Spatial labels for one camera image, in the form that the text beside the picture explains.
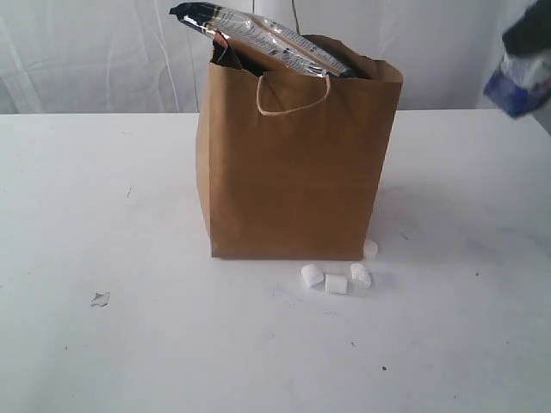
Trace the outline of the white blue milk carton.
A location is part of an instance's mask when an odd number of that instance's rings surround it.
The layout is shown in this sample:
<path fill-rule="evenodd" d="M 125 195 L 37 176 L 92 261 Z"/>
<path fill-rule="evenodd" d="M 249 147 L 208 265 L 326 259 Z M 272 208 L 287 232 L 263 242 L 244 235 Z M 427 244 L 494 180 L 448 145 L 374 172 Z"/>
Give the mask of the white blue milk carton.
<path fill-rule="evenodd" d="M 527 58 L 505 53 L 483 95 L 513 119 L 536 111 L 550 98 L 550 51 Z"/>

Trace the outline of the long noodle package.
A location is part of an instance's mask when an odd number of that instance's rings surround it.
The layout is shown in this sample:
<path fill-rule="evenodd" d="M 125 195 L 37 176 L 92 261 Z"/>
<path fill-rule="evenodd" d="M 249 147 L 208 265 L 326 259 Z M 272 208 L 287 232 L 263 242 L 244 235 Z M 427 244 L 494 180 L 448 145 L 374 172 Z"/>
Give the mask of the long noodle package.
<path fill-rule="evenodd" d="M 180 3 L 169 14 L 268 71 L 288 70 L 311 77 L 355 76 L 349 66 L 322 47 L 261 15 L 207 2 Z"/>

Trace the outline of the white marshmallow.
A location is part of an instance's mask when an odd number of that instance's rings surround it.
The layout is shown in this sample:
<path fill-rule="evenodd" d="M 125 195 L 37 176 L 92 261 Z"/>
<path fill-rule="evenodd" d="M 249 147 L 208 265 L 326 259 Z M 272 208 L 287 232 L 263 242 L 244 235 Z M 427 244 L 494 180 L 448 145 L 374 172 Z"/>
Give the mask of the white marshmallow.
<path fill-rule="evenodd" d="M 350 278 L 354 288 L 371 288 L 372 275 L 362 263 L 355 262 L 350 265 Z"/>
<path fill-rule="evenodd" d="M 370 239 L 367 239 L 363 245 L 363 257 L 366 260 L 375 258 L 378 254 L 378 244 Z"/>
<path fill-rule="evenodd" d="M 313 263 L 307 264 L 301 268 L 300 274 L 306 287 L 317 286 L 325 280 L 324 273 Z"/>
<path fill-rule="evenodd" d="M 325 292 L 345 295 L 348 289 L 348 278 L 343 274 L 325 275 Z"/>

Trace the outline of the brown paper shopping bag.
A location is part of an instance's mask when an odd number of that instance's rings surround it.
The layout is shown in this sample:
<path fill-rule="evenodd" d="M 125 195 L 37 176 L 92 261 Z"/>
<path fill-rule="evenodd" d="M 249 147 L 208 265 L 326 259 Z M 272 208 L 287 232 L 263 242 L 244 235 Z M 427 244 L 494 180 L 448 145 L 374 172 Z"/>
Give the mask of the brown paper shopping bag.
<path fill-rule="evenodd" d="M 213 40 L 196 170 L 215 257 L 362 258 L 403 77 L 306 38 L 355 76 L 268 71 Z"/>

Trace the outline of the small torn paper scrap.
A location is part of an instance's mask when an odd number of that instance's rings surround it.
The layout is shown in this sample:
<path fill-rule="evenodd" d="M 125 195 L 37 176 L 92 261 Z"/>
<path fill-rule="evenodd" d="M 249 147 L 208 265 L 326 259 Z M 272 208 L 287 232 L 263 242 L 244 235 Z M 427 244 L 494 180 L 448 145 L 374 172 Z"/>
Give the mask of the small torn paper scrap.
<path fill-rule="evenodd" d="M 95 293 L 95 297 L 91 300 L 91 307 L 104 307 L 107 306 L 110 299 L 110 292 Z"/>

